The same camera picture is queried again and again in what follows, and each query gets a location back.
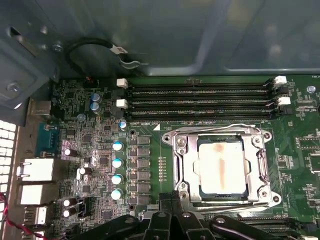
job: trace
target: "motherboard mounting screw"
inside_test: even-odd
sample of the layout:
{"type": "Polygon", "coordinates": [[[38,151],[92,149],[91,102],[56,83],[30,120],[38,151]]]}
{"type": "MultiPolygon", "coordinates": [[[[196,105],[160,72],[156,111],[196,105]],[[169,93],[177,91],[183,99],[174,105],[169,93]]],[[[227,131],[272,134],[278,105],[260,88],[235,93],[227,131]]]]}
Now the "motherboard mounting screw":
{"type": "Polygon", "coordinates": [[[264,136],[265,139],[269,139],[270,138],[270,134],[269,133],[265,133],[263,136],[264,136]]]}
{"type": "Polygon", "coordinates": [[[179,147],[184,147],[186,145],[186,140],[181,137],[181,138],[178,138],[176,143],[178,144],[179,147]]]}
{"type": "Polygon", "coordinates": [[[190,214],[189,212],[184,212],[184,213],[182,213],[182,216],[183,216],[184,218],[190,218],[190,217],[191,217],[191,214],[190,214]]]}
{"type": "Polygon", "coordinates": [[[279,200],[280,200],[280,199],[279,199],[278,196],[274,196],[274,197],[273,197],[273,201],[274,201],[275,203],[279,202],[279,200]]]}
{"type": "Polygon", "coordinates": [[[218,217],[218,218],[216,219],[216,221],[217,221],[218,223],[220,223],[220,224],[224,224],[224,223],[226,222],[226,220],[225,220],[224,218],[222,218],[222,217],[218,217]]]}
{"type": "Polygon", "coordinates": [[[315,86],[307,86],[306,91],[310,94],[314,94],[316,92],[316,87],[315,86]]]}

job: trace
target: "gray metal panel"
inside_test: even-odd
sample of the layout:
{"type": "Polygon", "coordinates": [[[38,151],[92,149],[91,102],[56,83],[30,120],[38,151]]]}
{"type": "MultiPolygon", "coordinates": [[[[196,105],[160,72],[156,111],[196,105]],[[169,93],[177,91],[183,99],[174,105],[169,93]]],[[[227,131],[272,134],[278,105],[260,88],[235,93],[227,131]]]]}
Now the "gray metal panel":
{"type": "Polygon", "coordinates": [[[2,1],[0,13],[0,105],[13,109],[49,78],[57,78],[59,68],[54,54],[42,49],[49,39],[41,33],[38,18],[27,8],[16,7],[15,1],[2,1]],[[10,35],[11,28],[19,34],[10,35]],[[18,86],[17,91],[8,90],[11,84],[18,86]]]}
{"type": "MultiPolygon", "coordinates": [[[[319,0],[23,2],[63,43],[106,38],[148,63],[148,76],[319,72],[319,0]]],[[[96,75],[128,73],[99,46],[74,58],[96,75]]],[[[62,75],[76,76],[65,65],[62,75]]]]}

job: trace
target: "black capacitor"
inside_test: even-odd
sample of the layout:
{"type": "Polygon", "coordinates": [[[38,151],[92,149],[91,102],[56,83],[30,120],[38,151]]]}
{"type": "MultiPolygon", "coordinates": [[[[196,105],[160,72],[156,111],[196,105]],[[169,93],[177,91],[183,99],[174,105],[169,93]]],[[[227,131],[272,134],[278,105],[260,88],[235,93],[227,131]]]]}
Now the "black capacitor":
{"type": "Polygon", "coordinates": [[[69,207],[68,209],[63,211],[63,216],[65,218],[68,218],[72,215],[75,215],[76,213],[77,213],[77,209],[74,206],[72,206],[72,207],[69,207]]]}
{"type": "Polygon", "coordinates": [[[78,200],[75,197],[71,197],[63,201],[63,206],[70,207],[70,206],[76,205],[77,203],[78,203],[78,200]]]}
{"type": "Polygon", "coordinates": [[[69,156],[69,157],[76,157],[76,156],[78,156],[78,151],[67,148],[66,150],[64,150],[64,155],[69,156]]]}
{"type": "Polygon", "coordinates": [[[81,167],[79,170],[79,173],[81,175],[90,175],[90,174],[92,174],[92,168],[91,167],[81,167]]]}

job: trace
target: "red cable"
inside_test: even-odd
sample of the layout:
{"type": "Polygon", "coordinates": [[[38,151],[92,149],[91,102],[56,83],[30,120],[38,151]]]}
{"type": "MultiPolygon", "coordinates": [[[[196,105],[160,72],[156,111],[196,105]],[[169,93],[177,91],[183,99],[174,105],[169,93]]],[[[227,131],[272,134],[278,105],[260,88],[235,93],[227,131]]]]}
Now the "red cable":
{"type": "Polygon", "coordinates": [[[37,232],[31,231],[27,227],[25,227],[21,224],[16,224],[15,222],[11,221],[8,217],[8,201],[7,201],[6,196],[2,192],[0,192],[0,200],[2,200],[4,202],[4,210],[3,210],[4,219],[3,219],[3,221],[5,221],[9,226],[12,226],[12,227],[15,227],[19,230],[22,230],[23,232],[25,232],[29,235],[34,235],[37,238],[41,238],[43,240],[49,240],[45,236],[43,236],[37,232]]]}

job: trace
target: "black cable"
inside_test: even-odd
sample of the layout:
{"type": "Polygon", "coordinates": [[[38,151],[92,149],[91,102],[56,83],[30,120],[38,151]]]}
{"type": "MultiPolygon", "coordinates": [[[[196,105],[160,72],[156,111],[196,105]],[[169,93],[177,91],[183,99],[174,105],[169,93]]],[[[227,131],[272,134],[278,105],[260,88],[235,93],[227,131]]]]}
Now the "black cable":
{"type": "MultiPolygon", "coordinates": [[[[93,38],[93,37],[85,37],[80,40],[77,40],[74,43],[71,43],[65,50],[65,60],[68,63],[68,65],[73,69],[76,73],[78,73],[80,76],[86,78],[88,81],[92,80],[92,77],[89,76],[83,69],[77,65],[72,59],[71,59],[71,52],[75,49],[84,46],[84,45],[99,45],[108,48],[109,50],[114,46],[111,42],[100,39],[100,38],[93,38]]],[[[117,56],[123,61],[123,62],[129,62],[128,56],[126,54],[120,53],[117,54],[117,56]]]]}

